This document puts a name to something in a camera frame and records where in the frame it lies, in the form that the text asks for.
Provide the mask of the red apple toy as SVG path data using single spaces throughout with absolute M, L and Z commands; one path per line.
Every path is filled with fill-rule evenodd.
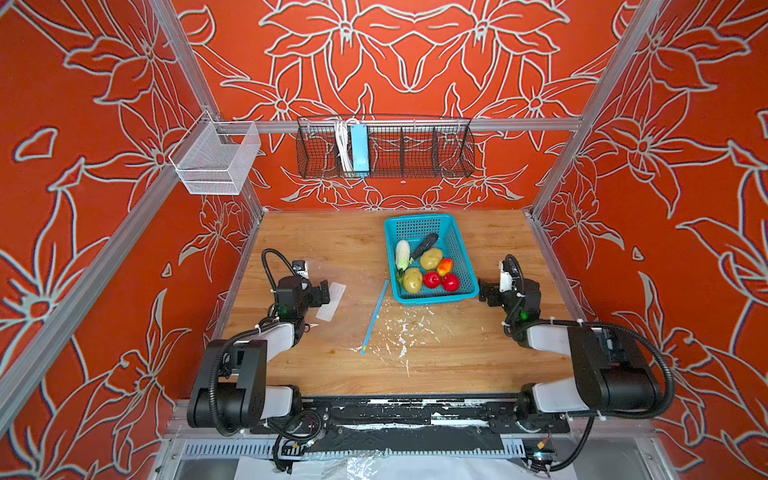
M 457 292 L 461 287 L 461 281 L 459 277 L 454 273 L 447 273 L 441 279 L 442 288 L 446 292 Z
M 428 289 L 436 289 L 442 284 L 442 277 L 437 271 L 429 271 L 423 275 L 423 286 Z

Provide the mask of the clear zip top bag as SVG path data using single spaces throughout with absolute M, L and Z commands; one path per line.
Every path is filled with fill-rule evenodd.
M 329 283 L 330 303 L 311 308 L 305 317 L 309 331 L 298 348 L 304 351 L 360 351 L 369 341 L 374 317 L 381 308 L 389 281 L 366 270 L 314 258 L 305 259 L 309 281 Z

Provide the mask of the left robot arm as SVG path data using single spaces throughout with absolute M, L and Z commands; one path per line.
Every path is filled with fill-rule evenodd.
M 267 367 L 309 331 L 309 311 L 330 303 L 329 284 L 313 284 L 306 261 L 290 262 L 273 248 L 262 251 L 261 262 L 273 303 L 253 328 L 205 348 L 186 409 L 191 428 L 212 428 L 228 437 L 273 419 L 304 421 L 299 388 L 268 385 Z

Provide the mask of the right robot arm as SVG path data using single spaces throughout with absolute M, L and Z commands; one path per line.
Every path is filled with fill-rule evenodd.
M 523 348 L 565 356 L 572 365 L 567 378 L 521 388 L 520 422 L 559 414 L 649 419 L 672 406 L 674 373 L 645 336 L 611 323 L 544 319 L 540 285 L 524 276 L 518 260 L 506 256 L 499 270 L 497 282 L 478 282 L 478 299 L 504 311 L 504 334 Z

